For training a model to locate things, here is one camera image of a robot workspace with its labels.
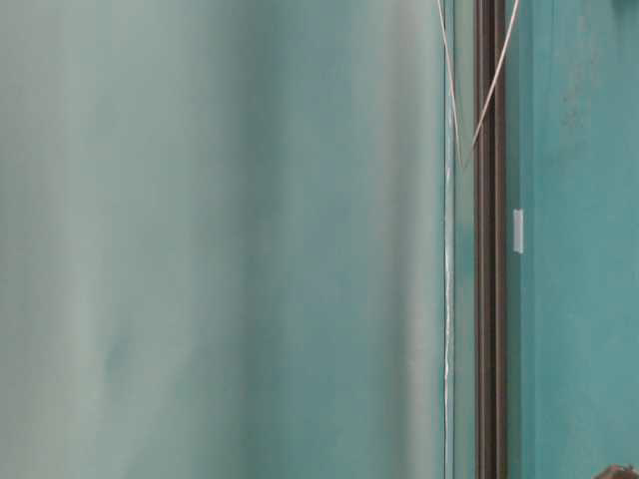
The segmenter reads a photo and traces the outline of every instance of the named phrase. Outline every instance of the white label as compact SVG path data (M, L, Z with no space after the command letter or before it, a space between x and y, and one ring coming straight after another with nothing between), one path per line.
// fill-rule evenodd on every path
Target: white label
M512 219L512 248L523 254L523 210L513 210Z

